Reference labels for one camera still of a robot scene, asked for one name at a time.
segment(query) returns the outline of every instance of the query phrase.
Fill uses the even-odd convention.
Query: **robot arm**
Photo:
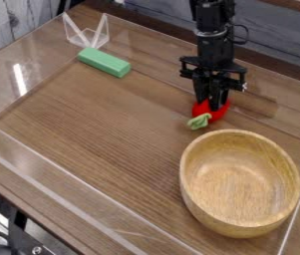
[[[246,69],[233,62],[234,44],[245,42],[233,39],[233,0],[189,0],[189,4],[195,21],[197,56],[179,58],[179,75],[193,80],[197,103],[207,101],[210,110],[217,112],[226,104],[227,91],[246,89]]]

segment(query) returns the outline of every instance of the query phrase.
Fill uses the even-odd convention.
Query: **wooden bowl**
[[[187,146],[179,188],[189,211],[207,228],[249,238],[274,229],[293,211],[300,175],[273,141],[253,132],[225,129]]]

